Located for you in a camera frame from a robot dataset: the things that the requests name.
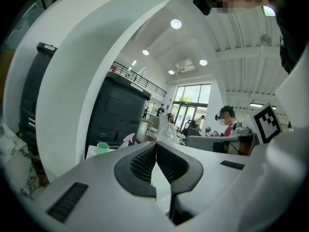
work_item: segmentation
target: marble surface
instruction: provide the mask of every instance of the marble surface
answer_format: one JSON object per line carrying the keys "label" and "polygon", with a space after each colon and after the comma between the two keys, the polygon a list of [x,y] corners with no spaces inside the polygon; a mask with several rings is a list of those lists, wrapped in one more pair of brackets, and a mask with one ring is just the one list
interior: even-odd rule
{"label": "marble surface", "polygon": [[27,144],[0,120],[0,168],[16,193],[34,200],[43,190],[31,162]]}

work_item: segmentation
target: ceiling light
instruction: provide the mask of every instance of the ceiling light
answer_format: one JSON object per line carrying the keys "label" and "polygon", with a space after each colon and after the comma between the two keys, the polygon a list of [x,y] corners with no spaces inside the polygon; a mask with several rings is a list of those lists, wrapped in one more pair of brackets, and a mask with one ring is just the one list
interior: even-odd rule
{"label": "ceiling light", "polygon": [[199,64],[205,66],[208,64],[208,61],[206,59],[202,59]]}
{"label": "ceiling light", "polygon": [[180,29],[182,27],[182,22],[178,19],[174,19],[170,22],[170,25],[172,26],[172,28],[174,29]]}
{"label": "ceiling light", "polygon": [[250,103],[250,106],[254,106],[254,107],[262,107],[262,106],[264,106],[263,104],[258,104],[258,103]]}
{"label": "ceiling light", "polygon": [[268,6],[263,6],[263,11],[266,16],[276,16],[275,11]]}
{"label": "ceiling light", "polygon": [[149,55],[149,51],[143,50],[143,54],[146,55],[146,56],[148,56],[148,55]]}

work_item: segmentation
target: person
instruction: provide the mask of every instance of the person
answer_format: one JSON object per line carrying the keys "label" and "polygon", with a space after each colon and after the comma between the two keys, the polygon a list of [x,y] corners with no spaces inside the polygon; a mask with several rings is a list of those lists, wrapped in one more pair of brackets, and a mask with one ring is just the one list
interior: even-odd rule
{"label": "person", "polygon": [[195,0],[195,5],[208,15],[211,8],[228,13],[240,8],[252,9],[258,6],[271,7],[276,14],[281,30],[280,57],[281,65],[290,73],[302,55],[309,41],[306,17],[301,13],[307,7],[307,0]]}
{"label": "person", "polygon": [[219,113],[220,114],[217,117],[220,125],[227,125],[227,128],[224,132],[224,137],[228,137],[231,135],[233,123],[237,121],[235,118],[235,112],[233,111],[233,107],[224,106],[221,108]]}
{"label": "person", "polygon": [[201,125],[202,119],[205,119],[205,115],[202,115],[200,118],[198,118],[198,119],[195,121],[195,124],[198,125],[198,127]]}
{"label": "person", "polygon": [[142,117],[142,118],[146,118],[147,112],[148,112],[148,108],[149,108],[149,107],[146,107],[146,109],[144,110],[144,114],[143,114],[143,117]]}
{"label": "person", "polygon": [[163,108],[164,104],[161,104],[161,107],[159,107],[156,111],[156,116],[159,117],[159,114],[163,114],[164,113],[164,108]]}

